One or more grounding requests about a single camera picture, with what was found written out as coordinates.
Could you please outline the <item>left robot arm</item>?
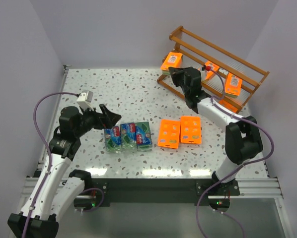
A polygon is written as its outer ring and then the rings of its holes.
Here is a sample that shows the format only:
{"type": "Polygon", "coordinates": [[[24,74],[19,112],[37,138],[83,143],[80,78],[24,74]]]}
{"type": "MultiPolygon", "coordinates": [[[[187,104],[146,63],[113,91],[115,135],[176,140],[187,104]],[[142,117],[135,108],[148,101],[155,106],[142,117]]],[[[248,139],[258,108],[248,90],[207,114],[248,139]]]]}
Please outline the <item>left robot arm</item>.
{"type": "Polygon", "coordinates": [[[60,219],[75,198],[93,190],[91,174],[82,170],[72,171],[64,187],[59,186],[81,146],[80,138],[92,129],[111,129],[121,119],[104,104],[100,109],[99,113],[91,107],[70,106],[61,110],[38,181],[21,211],[12,213],[7,221],[17,238],[54,238],[60,219]]]}

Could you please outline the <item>green sponge pack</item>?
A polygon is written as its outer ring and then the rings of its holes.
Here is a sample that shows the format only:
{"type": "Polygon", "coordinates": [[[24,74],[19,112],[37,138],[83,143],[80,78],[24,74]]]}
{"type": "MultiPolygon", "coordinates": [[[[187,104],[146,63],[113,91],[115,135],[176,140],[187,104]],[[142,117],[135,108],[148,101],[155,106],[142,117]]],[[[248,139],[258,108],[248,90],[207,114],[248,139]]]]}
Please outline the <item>green sponge pack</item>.
{"type": "Polygon", "coordinates": [[[148,121],[136,122],[136,142],[140,151],[149,151],[152,149],[151,130],[148,121]]]}

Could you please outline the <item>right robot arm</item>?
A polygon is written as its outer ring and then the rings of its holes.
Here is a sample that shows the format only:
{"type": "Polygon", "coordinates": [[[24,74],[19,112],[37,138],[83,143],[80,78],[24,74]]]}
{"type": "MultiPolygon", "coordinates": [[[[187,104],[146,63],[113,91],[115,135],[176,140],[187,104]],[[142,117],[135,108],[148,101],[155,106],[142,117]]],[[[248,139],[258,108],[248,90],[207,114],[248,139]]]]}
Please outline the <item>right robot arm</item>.
{"type": "Polygon", "coordinates": [[[219,97],[211,96],[202,89],[202,77],[207,72],[214,72],[211,67],[170,67],[169,72],[173,84],[182,89],[188,108],[212,120],[225,132],[226,158],[213,172],[210,186],[211,190],[219,189],[235,180],[237,169],[262,152],[263,144],[257,121],[254,117],[245,118],[233,113],[219,103],[219,97]]]}

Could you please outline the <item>orange sponge box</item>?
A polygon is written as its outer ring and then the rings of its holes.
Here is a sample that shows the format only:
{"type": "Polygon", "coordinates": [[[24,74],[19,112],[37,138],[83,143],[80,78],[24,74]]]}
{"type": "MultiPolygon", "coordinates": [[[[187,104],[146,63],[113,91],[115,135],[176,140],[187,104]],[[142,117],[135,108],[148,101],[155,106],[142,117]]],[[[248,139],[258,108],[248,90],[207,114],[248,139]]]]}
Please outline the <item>orange sponge box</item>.
{"type": "Polygon", "coordinates": [[[205,66],[211,69],[211,70],[206,70],[206,76],[205,76],[204,82],[207,82],[216,75],[214,72],[218,72],[220,67],[211,61],[207,61],[205,63],[205,66]]]}
{"type": "Polygon", "coordinates": [[[242,79],[232,73],[228,73],[225,83],[224,92],[227,96],[237,98],[240,95],[242,79]]]}
{"type": "Polygon", "coordinates": [[[169,52],[163,61],[160,69],[162,74],[169,75],[169,68],[180,68],[183,60],[183,54],[178,52],[169,52]]]}
{"type": "Polygon", "coordinates": [[[219,104],[234,113],[238,112],[238,108],[236,108],[235,106],[233,106],[232,104],[230,104],[229,102],[227,102],[225,100],[220,100],[219,104]]]}

